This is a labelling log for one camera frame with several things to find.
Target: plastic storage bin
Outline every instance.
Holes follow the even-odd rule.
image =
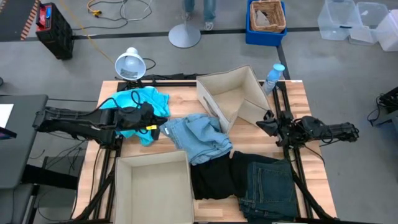
[[[284,29],[281,33],[257,32],[250,29],[250,3],[253,1],[254,0],[248,0],[248,11],[246,13],[246,43],[276,47],[279,46],[282,42],[282,39],[287,34],[287,28]],[[284,10],[284,14],[286,15],[285,3],[280,3],[282,3],[282,8]]]
[[[373,45],[377,42],[377,32],[388,32],[388,29],[378,29],[380,22],[388,14],[385,4],[375,2],[358,2],[356,5],[362,27],[349,30],[349,42],[360,45]]]
[[[379,24],[376,31],[377,39],[384,51],[398,51],[398,10],[392,10]]]
[[[323,39],[345,40],[351,28],[362,24],[353,0],[325,0],[318,25]]]

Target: wooden table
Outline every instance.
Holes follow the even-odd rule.
[[[116,92],[118,81],[105,81],[102,84],[101,93],[99,94],[98,104],[110,97]],[[287,93],[289,96],[290,107],[295,118],[305,115],[311,115],[308,106],[307,96],[305,94],[304,85],[301,81],[286,81]],[[192,113],[206,113],[199,101],[197,101],[196,87],[178,86],[178,87],[157,87],[161,93],[170,95],[170,111],[173,118],[182,118]],[[282,110],[283,100],[280,96],[280,104]],[[274,107],[272,95],[269,97],[269,104]],[[245,120],[237,119],[235,125],[229,133],[233,150],[255,153],[263,156],[283,158],[282,148],[277,147],[275,142],[277,138],[269,137],[260,128],[249,124]],[[320,152],[318,141],[307,143],[307,146],[314,151]],[[94,141],[90,141],[86,150],[86,156],[81,171],[78,198],[74,217],[79,215],[90,201],[91,183],[93,181],[93,169],[95,158],[98,152],[98,145]],[[124,140],[121,156],[137,156],[143,154],[151,154],[158,152],[168,152],[175,150],[174,143],[163,134],[160,134],[159,140],[155,141],[149,147],[141,146],[137,136]],[[328,179],[322,161],[306,148],[300,150],[303,161],[303,168],[309,191],[315,197],[317,202],[331,216],[336,216],[335,206],[331,197]],[[95,167],[95,179],[93,195],[96,192],[100,179],[101,167],[104,158],[104,150],[100,150],[97,165]],[[302,194],[297,188],[298,202],[302,217],[306,217],[305,206]],[[108,192],[103,197],[103,205],[100,210],[100,218],[104,217],[105,206],[108,199]],[[238,201],[236,197],[230,196],[223,200],[196,200],[195,221],[196,222],[245,222],[242,212],[239,211]]]

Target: open cardboard box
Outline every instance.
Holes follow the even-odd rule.
[[[231,130],[237,117],[256,125],[270,109],[249,65],[197,77],[197,96],[209,114],[219,117],[223,133]]]
[[[193,220],[185,151],[117,158],[115,224],[189,224]]]

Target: water bottle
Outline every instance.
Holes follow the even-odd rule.
[[[273,69],[268,73],[267,79],[262,85],[265,93],[268,95],[275,88],[275,84],[279,80],[279,77],[282,75],[282,72],[285,70],[285,67],[282,64],[274,64],[272,66]]]

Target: white lamp shade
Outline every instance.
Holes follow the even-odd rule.
[[[118,57],[114,68],[118,75],[126,80],[140,79],[147,69],[144,60],[134,47],[129,47],[126,53]]]

